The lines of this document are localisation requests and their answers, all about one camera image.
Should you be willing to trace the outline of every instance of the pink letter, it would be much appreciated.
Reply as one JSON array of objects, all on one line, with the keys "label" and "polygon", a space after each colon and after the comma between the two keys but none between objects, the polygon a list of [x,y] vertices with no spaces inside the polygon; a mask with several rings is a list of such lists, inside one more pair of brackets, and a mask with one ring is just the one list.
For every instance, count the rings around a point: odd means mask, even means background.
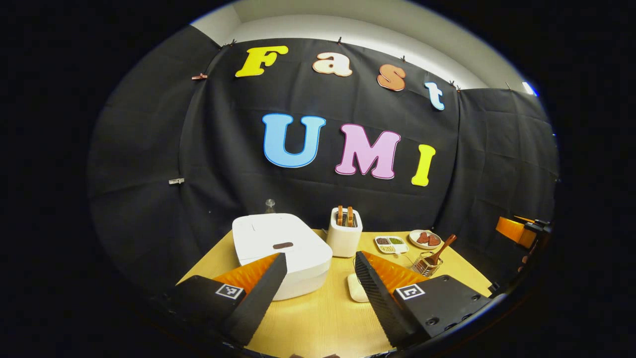
[{"label": "pink letter", "polygon": [[345,148],[342,161],[336,166],[336,173],[352,175],[356,173],[354,155],[357,157],[360,172],[365,175],[377,159],[377,165],[371,175],[379,179],[392,179],[393,159],[401,137],[398,133],[384,131],[380,133],[373,146],[369,144],[364,128],[357,124],[343,124],[340,130],[345,134]]}]

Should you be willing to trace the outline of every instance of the wooden table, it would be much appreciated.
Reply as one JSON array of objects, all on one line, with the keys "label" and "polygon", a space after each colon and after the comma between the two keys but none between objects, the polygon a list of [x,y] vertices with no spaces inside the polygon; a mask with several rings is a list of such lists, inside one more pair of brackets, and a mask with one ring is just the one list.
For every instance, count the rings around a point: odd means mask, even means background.
[{"label": "wooden table", "polygon": [[[314,231],[326,239],[327,235],[322,230]],[[426,250],[413,245],[408,233],[362,233],[358,250],[410,267],[411,262],[405,256],[415,261]],[[379,235],[404,238],[409,251],[401,256],[384,255],[373,242]],[[491,283],[452,247],[448,247],[441,257],[444,263],[433,277],[448,274],[480,294],[490,295],[488,287]],[[230,231],[181,281],[193,275],[214,278],[239,266]],[[272,301],[246,348],[283,358],[292,354],[307,358],[331,354],[359,358],[392,349],[371,304],[355,302],[349,295],[347,276],[354,272],[353,257],[333,257],[327,279],[320,289],[304,296]]]}]

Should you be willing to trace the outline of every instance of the glass bottle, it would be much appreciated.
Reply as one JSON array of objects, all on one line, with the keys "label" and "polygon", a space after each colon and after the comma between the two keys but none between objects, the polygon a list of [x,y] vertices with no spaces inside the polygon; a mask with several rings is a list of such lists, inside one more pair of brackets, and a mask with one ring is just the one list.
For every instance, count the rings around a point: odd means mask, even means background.
[{"label": "glass bottle", "polygon": [[276,213],[276,211],[274,210],[274,205],[276,204],[276,202],[274,202],[273,199],[267,199],[267,201],[265,201],[265,206],[267,206],[267,209],[265,210],[266,214],[274,214]]}]

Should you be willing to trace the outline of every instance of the ceiling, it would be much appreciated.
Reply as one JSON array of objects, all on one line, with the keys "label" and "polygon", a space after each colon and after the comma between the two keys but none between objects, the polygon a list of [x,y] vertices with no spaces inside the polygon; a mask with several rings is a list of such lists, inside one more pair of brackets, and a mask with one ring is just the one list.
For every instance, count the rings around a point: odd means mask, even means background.
[{"label": "ceiling", "polygon": [[525,91],[522,76],[491,46],[452,21],[404,0],[241,0],[240,21],[283,15],[328,15],[369,22],[400,32],[449,56],[489,87]]}]

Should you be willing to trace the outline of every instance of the black fabric backdrop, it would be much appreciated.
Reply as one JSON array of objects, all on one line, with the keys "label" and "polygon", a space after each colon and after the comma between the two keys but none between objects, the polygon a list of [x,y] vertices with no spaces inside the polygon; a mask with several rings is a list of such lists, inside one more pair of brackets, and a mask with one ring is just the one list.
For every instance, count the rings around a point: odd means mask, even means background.
[{"label": "black fabric backdrop", "polygon": [[[277,45],[289,53],[262,75],[235,78],[247,49]],[[346,55],[354,73],[316,73],[312,64],[321,52]],[[382,64],[406,71],[404,90],[377,84]],[[192,81],[199,72],[209,78]],[[423,84],[429,81],[444,93],[443,111],[430,103]],[[302,116],[326,119],[309,165],[267,161],[262,117],[269,113],[294,118],[285,143],[290,153],[303,149]],[[382,131],[400,134],[393,179],[359,169],[335,173],[346,123],[363,126],[371,144]],[[419,144],[436,149],[426,187],[411,184]],[[331,41],[266,39],[219,50],[187,27],[144,58],[109,99],[95,128],[88,193],[105,249],[149,293],[174,285],[233,219],[263,212],[268,198],[278,212],[313,228],[327,227],[327,213],[343,204],[359,211],[365,231],[435,226],[442,236],[455,233],[456,249],[501,282],[521,252],[497,236],[497,219],[551,218],[556,166],[551,128],[534,96],[495,89],[458,94],[398,58]],[[185,182],[169,186],[174,178]]]}]

